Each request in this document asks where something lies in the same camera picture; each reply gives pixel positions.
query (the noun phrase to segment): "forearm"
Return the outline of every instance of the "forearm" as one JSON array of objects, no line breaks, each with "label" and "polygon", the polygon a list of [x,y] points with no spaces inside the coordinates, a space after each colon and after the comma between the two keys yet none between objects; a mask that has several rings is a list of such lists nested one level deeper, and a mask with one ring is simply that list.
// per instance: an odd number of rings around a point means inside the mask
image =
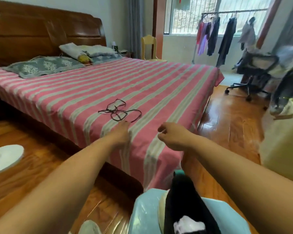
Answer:
[{"label": "forearm", "polygon": [[194,135],[191,150],[262,234],[293,233],[293,182]]},{"label": "forearm", "polygon": [[112,150],[113,144],[104,137],[63,162],[0,219],[0,233],[50,233],[64,217],[70,228]]}]

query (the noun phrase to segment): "right arm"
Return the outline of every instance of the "right arm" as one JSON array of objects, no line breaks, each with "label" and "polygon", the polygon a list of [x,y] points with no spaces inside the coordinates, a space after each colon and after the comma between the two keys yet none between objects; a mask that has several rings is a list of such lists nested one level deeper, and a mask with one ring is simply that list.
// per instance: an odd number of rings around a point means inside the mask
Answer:
[{"label": "right arm", "polygon": [[195,154],[259,233],[293,234],[293,181],[181,125],[164,123],[158,131],[169,148]]}]

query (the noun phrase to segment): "left hand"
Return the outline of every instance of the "left hand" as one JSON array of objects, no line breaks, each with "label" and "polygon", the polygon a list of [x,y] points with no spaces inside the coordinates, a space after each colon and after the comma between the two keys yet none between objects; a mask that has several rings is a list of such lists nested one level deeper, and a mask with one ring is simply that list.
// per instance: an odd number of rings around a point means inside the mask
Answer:
[{"label": "left hand", "polygon": [[112,131],[110,131],[105,137],[110,142],[113,143],[115,147],[122,147],[124,146],[129,140],[129,125],[130,122],[125,120],[120,121]]}]

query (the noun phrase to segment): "pink striped bedspread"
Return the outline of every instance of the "pink striped bedspread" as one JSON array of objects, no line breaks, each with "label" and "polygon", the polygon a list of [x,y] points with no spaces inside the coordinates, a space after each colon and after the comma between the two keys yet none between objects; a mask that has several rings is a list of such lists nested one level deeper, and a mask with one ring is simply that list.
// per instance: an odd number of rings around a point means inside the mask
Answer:
[{"label": "pink striped bedspread", "polygon": [[[130,145],[108,162],[140,181],[145,190],[166,189],[173,171],[180,168],[182,153],[165,146],[157,128],[169,121],[194,131],[222,79],[212,66],[122,58],[31,79],[0,69],[0,98],[80,148],[117,124],[98,111],[122,99],[124,110],[138,109],[142,117],[130,125]],[[129,114],[126,120],[136,116]]]}]

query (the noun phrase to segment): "clothes rack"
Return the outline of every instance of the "clothes rack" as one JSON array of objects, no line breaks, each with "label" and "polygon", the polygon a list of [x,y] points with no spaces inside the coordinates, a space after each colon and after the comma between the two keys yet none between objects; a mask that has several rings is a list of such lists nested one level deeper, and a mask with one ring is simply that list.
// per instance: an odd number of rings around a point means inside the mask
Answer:
[{"label": "clothes rack", "polygon": [[[253,10],[243,10],[243,11],[218,11],[218,12],[204,12],[202,13],[202,17],[201,17],[201,20],[199,23],[201,23],[203,20],[204,20],[204,17],[206,15],[213,15],[215,14],[216,16],[218,16],[219,14],[228,14],[228,13],[243,13],[243,12],[254,12],[254,11],[266,11],[268,10],[267,8],[265,9],[253,9]],[[195,49],[194,49],[194,54],[193,54],[193,59],[192,59],[192,64],[195,64],[194,63],[194,59],[195,59],[195,54],[196,54],[196,51],[197,51],[197,44],[195,45]]]}]

